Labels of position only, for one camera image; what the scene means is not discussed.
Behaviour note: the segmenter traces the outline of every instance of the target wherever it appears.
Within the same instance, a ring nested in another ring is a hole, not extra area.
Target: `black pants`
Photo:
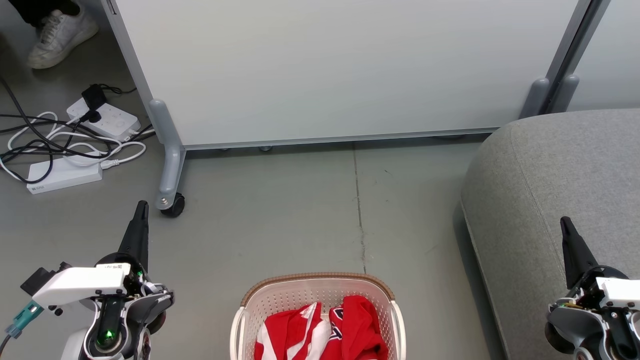
[[[60,9],[67,1],[69,0],[9,0],[22,19],[36,28],[42,26],[42,19],[53,10]]]

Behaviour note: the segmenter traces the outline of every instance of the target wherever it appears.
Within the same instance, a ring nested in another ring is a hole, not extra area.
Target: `person's foot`
[[[71,50],[97,32],[98,24],[84,7],[80,6],[80,12],[76,16],[54,10],[45,19],[40,41],[29,53],[27,65],[33,69],[55,66],[64,60]]]

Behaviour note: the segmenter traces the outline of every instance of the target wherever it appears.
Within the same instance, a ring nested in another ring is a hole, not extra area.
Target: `black cable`
[[[118,94],[118,95],[123,95],[123,94],[131,94],[132,92],[136,91],[138,88],[133,88],[129,91],[123,91],[121,88],[117,88],[115,86],[109,86],[107,84],[98,84],[100,86],[101,89],[103,90],[108,90],[110,92],[113,92],[114,94]]]
[[[48,143],[45,143],[41,140],[32,140],[31,142],[29,142],[29,144],[31,145],[32,143],[35,142],[41,142],[45,145],[45,147],[47,147],[47,150],[51,151],[51,147],[49,146]],[[23,178],[22,176],[20,176],[20,174],[18,174],[17,172],[13,171],[13,170],[9,170],[7,168],[7,170],[9,172],[11,172],[13,175],[15,175],[15,177],[17,177],[18,179],[20,179],[20,181],[22,181],[25,184],[35,184],[35,183],[39,183],[40,181],[43,181],[47,176],[49,176],[49,174],[51,174],[51,170],[53,170],[53,155],[54,153],[50,153],[49,154],[49,168],[47,168],[47,172],[45,172],[45,174],[40,178],[40,179],[36,179],[36,180],[27,180],[25,178]]]
[[[4,350],[4,347],[6,346],[6,344],[9,342],[10,338],[11,338],[11,335],[7,335],[6,338],[4,338],[2,345],[0,345],[0,356],[2,356],[2,351]]]
[[[0,117],[15,117],[15,118],[20,118],[20,119],[22,118],[22,116],[20,116],[20,115],[9,115],[9,114],[0,114]],[[36,120],[44,120],[43,122],[34,122],[32,124],[33,126],[59,124],[59,125],[62,125],[62,126],[69,127],[71,129],[73,129],[74,126],[76,126],[76,125],[71,126],[71,124],[67,124],[64,121],[47,119],[45,117],[27,116],[27,118],[28,119],[36,119]],[[10,127],[9,129],[0,130],[0,134],[2,134],[2,133],[10,133],[11,131],[15,131],[15,130],[22,130],[25,127],[29,127],[29,126],[25,124],[25,125]],[[86,136],[90,136],[94,140],[98,140],[100,142],[104,142],[107,145],[110,143],[110,142],[106,141],[105,139],[99,138],[100,134],[94,132],[93,130],[89,129],[88,127],[85,127],[82,124],[78,125],[76,130],[77,130],[78,133],[84,134]]]
[[[150,138],[150,137],[152,137],[152,136],[155,136],[155,135],[156,135],[156,133],[146,134],[145,136],[142,136],[141,138],[136,139],[136,141],[137,141],[137,142],[142,142],[142,141],[144,141],[144,140],[146,140],[146,139],[148,139],[148,138]]]
[[[129,139],[130,142],[134,141],[135,139],[138,138],[138,136],[142,135],[142,133],[144,133],[145,131],[149,130],[151,128],[151,124],[149,124],[147,127],[145,127],[144,129],[138,131],[137,134],[135,134],[134,136],[131,137],[131,139]]]
[[[85,158],[104,159],[104,158],[108,157],[109,155],[111,155],[110,152],[105,154],[105,155],[89,155],[89,154],[85,154],[83,152],[75,151],[75,150],[72,150],[72,149],[65,149],[65,148],[63,148],[62,145],[59,145],[59,144],[47,139],[46,136],[41,134],[38,130],[36,130],[35,126],[33,126],[31,124],[31,122],[27,118],[27,115],[24,114],[24,111],[22,110],[22,106],[20,106],[20,103],[18,102],[18,99],[15,98],[15,95],[13,94],[13,91],[9,87],[9,84],[6,83],[6,81],[4,80],[4,78],[2,76],[0,76],[0,83],[2,83],[2,85],[4,86],[4,89],[9,93],[9,97],[11,97],[11,100],[13,101],[13,104],[18,109],[18,112],[20,113],[21,117],[24,119],[24,121],[27,124],[27,126],[29,126],[31,131],[34,132],[34,134],[36,134],[40,139],[42,139],[43,142],[49,144],[50,146],[56,147],[56,148],[58,148],[60,150],[64,150],[65,152],[68,152],[70,154],[84,156]]]
[[[9,115],[9,114],[0,114],[0,117],[15,117],[15,118],[22,118],[20,115]],[[104,143],[104,145],[106,145],[107,147],[107,152],[111,152],[112,148],[111,148],[111,143],[107,140],[101,139],[99,138],[98,134],[93,132],[91,129],[88,129],[87,127],[82,126],[80,123],[76,122],[73,124],[73,126],[71,124],[67,124],[64,121],[59,121],[59,120],[53,120],[53,119],[47,119],[47,118],[43,118],[43,117],[27,117],[29,119],[37,119],[37,120],[43,120],[43,122],[34,122],[32,125],[34,126],[42,126],[42,125],[50,125],[50,124],[59,124],[62,126],[66,126],[72,129],[72,132],[78,132],[84,135],[87,135],[91,138],[93,138],[94,140],[98,140],[102,143]],[[25,127],[28,127],[26,124],[25,125],[21,125],[21,126],[16,126],[16,127],[11,127],[9,129],[4,129],[4,130],[0,130],[0,133],[8,133],[10,131],[15,131],[15,130],[21,130],[24,129]],[[65,144],[65,148],[69,145],[69,143],[71,142],[71,138],[73,136],[69,136],[69,139],[67,140],[67,143]],[[14,158],[16,158],[16,156],[18,155],[62,155],[65,151],[64,150],[54,150],[49,148],[49,152],[24,152],[27,149],[42,149],[41,147],[34,147],[34,146],[30,146],[32,143],[34,142],[29,142],[27,145],[22,146],[22,147],[15,147],[12,150],[7,151],[4,154],[0,154],[0,157],[5,157],[6,155],[12,155],[9,158],[3,158],[2,161],[7,163],[11,160],[13,160]]]

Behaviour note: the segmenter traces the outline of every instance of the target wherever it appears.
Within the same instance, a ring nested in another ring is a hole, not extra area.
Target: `whiteboard leg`
[[[149,108],[156,123],[156,132],[160,132],[164,140],[164,169],[156,197],[156,208],[165,210],[173,205],[187,151],[182,146],[164,101],[153,99],[149,102]]]

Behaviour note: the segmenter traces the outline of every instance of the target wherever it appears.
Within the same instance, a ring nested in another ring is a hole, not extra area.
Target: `white cable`
[[[146,134],[150,134],[150,133],[155,133],[155,131],[156,131],[155,129],[151,129],[151,130],[143,131],[141,135],[146,135]],[[129,134],[132,134],[132,135],[138,135],[138,134],[140,134],[140,132],[139,132],[139,131],[135,131],[135,130],[129,130]]]
[[[56,113],[52,112],[52,111],[45,111],[43,113],[41,113],[40,115],[38,115],[37,117],[43,117],[44,115],[52,115],[53,116],[53,120],[54,121],[58,121],[58,116],[56,115]],[[75,118],[72,119],[70,122],[68,122],[67,124],[70,124],[73,121],[76,121],[79,118]],[[31,119],[31,123],[33,124],[34,122],[36,122],[38,119]],[[51,136],[54,133],[56,133],[57,131],[59,131],[60,129],[62,129],[61,127],[56,128],[57,123],[53,123],[53,127],[51,128],[51,130],[49,131],[49,134],[47,136]],[[15,135],[13,135],[10,139],[9,142],[6,144],[6,146],[9,148],[9,150],[13,150],[13,148],[11,147],[13,141],[17,138],[20,137],[20,135],[24,134],[25,131],[29,130],[29,127],[25,127],[24,129],[18,131]],[[36,149],[27,149],[24,152],[33,152]],[[11,170],[9,170],[5,165],[4,162],[2,161],[2,158],[0,158],[0,167],[2,167],[2,169],[9,175],[11,175],[12,178],[18,180],[18,181],[22,181],[20,180],[19,177],[17,177]]]
[[[38,115],[38,117],[43,117],[44,115],[53,115],[53,120],[54,120],[54,121],[58,121],[58,116],[57,116],[57,115],[56,115],[56,113],[54,113],[54,112],[51,112],[51,111],[45,111],[45,112],[41,113],[40,115]],[[67,124],[71,124],[71,123],[73,123],[74,121],[77,121],[78,119],[80,119],[80,118],[79,118],[79,117],[76,117],[76,118],[72,119],[70,122],[67,122]],[[38,119],[32,119],[32,120],[31,120],[31,123],[33,124],[33,123],[34,123],[34,122],[36,122],[37,120],[38,120]],[[58,128],[57,128],[57,130],[56,130],[56,125],[57,125],[57,124],[54,122],[54,123],[53,123],[53,127],[52,127],[52,128],[51,128],[51,130],[49,131],[49,134],[48,134],[47,136],[45,136],[47,139],[48,139],[50,136],[52,136],[53,134],[55,134],[55,133],[57,133],[58,131],[60,131],[60,129],[62,129],[62,128],[63,128],[62,126],[60,126],[60,127],[58,127]],[[30,130],[30,128],[29,128],[29,127],[25,127],[24,129],[22,129],[22,130],[18,131],[15,135],[13,135],[13,136],[9,139],[9,142],[6,144],[6,146],[9,148],[9,150],[13,150],[13,147],[12,147],[12,143],[13,143],[13,141],[14,141],[14,140],[16,140],[16,139],[18,139],[18,138],[19,138],[22,134],[24,134],[24,132],[25,132],[25,131],[27,131],[27,130]],[[24,152],[33,152],[33,151],[36,151],[36,149],[28,149],[28,150],[25,150]]]
[[[51,111],[45,111],[45,112],[43,112],[43,113],[39,114],[37,117],[43,117],[44,115],[52,115],[52,116],[54,117],[54,119],[53,119],[53,120],[54,120],[54,121],[58,121],[58,116],[57,116],[54,112],[51,112]],[[66,125],[67,125],[67,126],[68,126],[68,125],[71,125],[71,124],[73,124],[74,122],[78,121],[80,118],[81,118],[80,116],[75,117],[75,118],[73,118],[73,119],[69,120],[69,121],[66,123]],[[33,120],[31,121],[31,123],[33,124],[33,123],[34,123],[34,122],[36,122],[37,120],[38,120],[38,119],[33,119]],[[54,122],[53,127],[52,127],[52,128],[51,128],[51,130],[49,131],[49,134],[47,134],[47,136],[45,136],[45,137],[46,137],[46,139],[48,139],[48,140],[52,140],[53,138],[56,138],[57,136],[60,136],[60,135],[79,136],[79,137],[81,137],[81,138],[89,138],[89,139],[94,138],[94,137],[92,137],[92,136],[88,136],[88,135],[81,134],[81,133],[69,133],[69,132],[67,132],[67,131],[61,131],[65,126],[57,127],[57,125],[58,125],[58,124]],[[22,129],[22,130],[18,131],[17,133],[15,133],[15,134],[14,134],[14,135],[9,139],[9,141],[8,141],[8,143],[7,143],[7,147],[9,148],[9,150],[13,150],[13,148],[12,148],[13,141],[14,141],[14,140],[16,140],[16,139],[18,139],[18,138],[19,138],[22,134],[24,134],[24,132],[25,132],[25,131],[27,131],[28,129],[30,129],[30,128],[29,128],[29,127],[25,127],[24,129]],[[144,135],[144,134],[155,133],[155,131],[156,131],[155,129],[150,129],[150,130],[147,130],[147,131],[142,132],[142,134]],[[129,130],[129,133],[130,133],[130,134],[132,134],[132,135],[138,135],[138,134],[139,134],[139,132],[137,132],[137,131],[131,131],[131,130]],[[116,144],[118,144],[118,146],[117,146],[115,149],[111,150],[111,152],[110,152],[110,153],[109,153],[108,151],[100,151],[100,150],[96,149],[93,145],[91,145],[91,144],[89,144],[89,143],[84,143],[84,142],[73,143],[73,144],[71,144],[71,145],[69,145],[69,146],[67,147],[68,149],[72,149],[72,148],[74,148],[74,147],[78,147],[78,146],[85,146],[85,147],[88,147],[89,149],[91,149],[92,151],[98,152],[100,155],[107,155],[106,157],[101,158],[101,159],[96,159],[95,161],[87,161],[87,162],[85,162],[85,161],[76,161],[76,160],[71,159],[71,158],[68,156],[68,155],[70,155],[70,154],[68,154],[68,153],[66,153],[66,152],[61,152],[60,154],[61,154],[61,155],[67,155],[67,156],[64,156],[64,158],[65,158],[65,159],[67,159],[69,162],[71,162],[71,163],[73,163],[73,164],[77,165],[77,166],[91,166],[91,165],[95,165],[95,164],[98,164],[98,163],[99,163],[99,164],[100,164],[100,167],[101,167],[102,169],[108,169],[108,168],[110,168],[110,167],[117,166],[117,165],[119,165],[119,164],[121,164],[121,163],[126,163],[127,161],[131,161],[131,160],[133,160],[133,159],[139,158],[139,157],[140,157],[142,154],[144,154],[144,152],[147,150],[147,146],[146,146],[144,143],[141,143],[141,142],[130,142],[130,141],[129,141],[130,137],[128,137],[128,138],[126,139],[126,142],[124,142],[124,143],[122,143],[122,142],[120,142],[120,141],[118,141],[118,140],[116,140],[116,139],[113,139],[113,138],[107,138],[107,137],[104,137],[104,136],[96,136],[95,138],[98,138],[98,139],[101,139],[101,140],[105,140],[105,141],[109,141],[109,142],[116,143]],[[114,154],[117,154],[118,152],[120,152],[120,150],[122,150],[124,147],[131,146],[131,145],[138,145],[138,146],[142,147],[142,150],[140,150],[140,151],[139,151],[139,152],[137,152],[136,154],[133,154],[132,156],[129,156],[128,158],[108,160],[108,158],[110,158],[110,157],[112,157]],[[41,143],[40,145],[37,145],[37,146],[38,146],[38,147],[42,147],[42,146],[44,146],[44,144],[43,144],[43,143]],[[36,150],[36,149],[26,149],[24,152],[33,152],[33,151],[35,151],[35,150]],[[9,169],[4,165],[4,163],[3,163],[3,161],[2,161],[2,158],[0,158],[0,167],[2,167],[2,169],[3,169],[4,171],[6,171],[9,175],[11,175],[14,179],[16,179],[16,180],[20,181],[20,178],[19,178],[19,177],[17,177],[13,172],[11,172],[11,170],[9,170]]]
[[[11,175],[14,179],[18,180],[18,181],[22,181],[20,180],[19,177],[17,177],[13,172],[11,172],[11,170],[7,169],[6,166],[4,165],[4,163],[2,162],[2,158],[0,158],[0,166],[2,166],[2,168],[4,169],[4,171],[7,172],[7,174]]]

